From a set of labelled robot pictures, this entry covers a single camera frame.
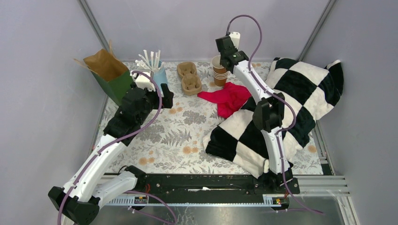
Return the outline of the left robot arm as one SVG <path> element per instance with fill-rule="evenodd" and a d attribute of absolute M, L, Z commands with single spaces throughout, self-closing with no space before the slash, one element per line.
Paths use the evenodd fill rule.
<path fill-rule="evenodd" d="M 122 104 L 103 130 L 97 146 L 76 174 L 63 187 L 52 187 L 48 197 L 58 210 L 57 223 L 70 221 L 88 225 L 99 210 L 124 192 L 148 191 L 146 173 L 127 166 L 110 181 L 99 185 L 111 162 L 148 125 L 144 121 L 152 110 L 172 108 L 174 93 L 162 83 L 159 90 L 140 88 L 135 83 L 122 98 Z"/>

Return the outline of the brown cardboard cup carrier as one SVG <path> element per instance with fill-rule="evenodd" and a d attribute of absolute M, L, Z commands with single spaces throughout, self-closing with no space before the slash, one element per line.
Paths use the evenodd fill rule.
<path fill-rule="evenodd" d="M 177 65 L 177 73 L 181 78 L 181 86 L 185 95 L 193 96 L 202 91 L 202 83 L 193 62 L 179 63 Z"/>

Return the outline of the stack of brown paper cups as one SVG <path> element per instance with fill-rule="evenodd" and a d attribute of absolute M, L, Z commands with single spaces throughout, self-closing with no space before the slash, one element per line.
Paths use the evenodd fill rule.
<path fill-rule="evenodd" d="M 211 64 L 213 68 L 214 83 L 216 86 L 222 87 L 225 85 L 230 72 L 220 64 L 221 56 L 214 56 Z"/>

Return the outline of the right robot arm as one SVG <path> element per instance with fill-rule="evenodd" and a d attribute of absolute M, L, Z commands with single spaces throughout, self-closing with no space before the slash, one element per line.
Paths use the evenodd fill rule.
<path fill-rule="evenodd" d="M 269 170 L 275 175 L 269 180 L 269 187 L 275 193 L 283 192 L 288 181 L 289 163 L 285 158 L 282 138 L 284 118 L 283 94 L 276 94 L 255 72 L 248 56 L 238 51 L 230 36 L 215 40 L 220 53 L 220 64 L 239 78 L 251 93 L 256 107 L 253 113 L 255 127 L 261 131 L 269 156 Z"/>

